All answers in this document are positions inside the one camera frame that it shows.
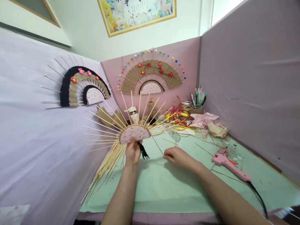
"black tassel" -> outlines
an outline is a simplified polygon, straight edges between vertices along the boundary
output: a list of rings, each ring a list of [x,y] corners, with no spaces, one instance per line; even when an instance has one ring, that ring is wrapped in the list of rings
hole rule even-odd
[[[144,146],[140,142],[137,142],[137,144],[140,146],[140,150],[141,150],[143,159],[145,159],[145,157],[146,157],[146,159],[149,159],[150,157],[147,155],[147,152],[145,151]]]

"hand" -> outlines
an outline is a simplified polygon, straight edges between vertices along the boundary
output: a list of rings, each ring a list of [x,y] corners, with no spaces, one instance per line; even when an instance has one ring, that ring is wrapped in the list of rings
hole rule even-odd
[[[133,166],[133,165],[137,165],[139,160],[140,160],[140,156],[141,156],[141,150],[140,150],[140,146],[138,145],[138,142],[132,137],[131,142],[127,144],[126,147],[126,163],[125,165],[128,166]]]
[[[164,159],[169,160],[173,165],[193,171],[199,163],[179,147],[171,147],[165,150]]]

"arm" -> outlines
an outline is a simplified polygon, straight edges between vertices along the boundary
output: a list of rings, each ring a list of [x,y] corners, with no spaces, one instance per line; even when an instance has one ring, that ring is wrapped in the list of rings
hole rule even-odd
[[[131,224],[140,156],[141,150],[135,139],[132,138],[131,143],[126,147],[126,163],[119,184],[108,204],[101,224]]]
[[[198,176],[226,224],[269,225],[269,222],[239,193],[181,148],[166,149],[163,158]]]

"red paper flower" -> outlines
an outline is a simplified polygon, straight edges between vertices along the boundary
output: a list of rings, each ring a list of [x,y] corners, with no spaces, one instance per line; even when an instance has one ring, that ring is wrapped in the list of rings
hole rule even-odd
[[[73,83],[77,83],[77,79],[74,78],[74,77],[71,77],[70,80],[71,80]]]

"semicircle fan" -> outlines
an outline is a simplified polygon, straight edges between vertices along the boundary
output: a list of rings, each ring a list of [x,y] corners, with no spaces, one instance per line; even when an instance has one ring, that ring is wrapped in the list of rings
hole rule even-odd
[[[131,58],[122,69],[123,94],[155,94],[180,86],[186,77],[180,63],[165,54],[146,53]]]
[[[50,65],[48,65],[52,70],[54,70],[62,77],[61,81],[57,81],[55,79],[50,78],[48,75],[45,75],[46,78],[61,85],[60,90],[54,90],[42,86],[42,88],[59,92],[60,101],[44,102],[59,102],[60,106],[48,108],[91,105],[110,98],[111,92],[109,91],[108,85],[106,85],[105,83],[106,78],[105,80],[103,80],[93,70],[84,66],[76,66],[73,61],[73,67],[69,66],[69,64],[67,64],[66,62],[66,64],[69,66],[68,70],[66,70],[65,67],[63,67],[63,65],[57,59],[55,59],[55,61],[66,71],[66,73],[59,73],[57,70],[53,69]]]

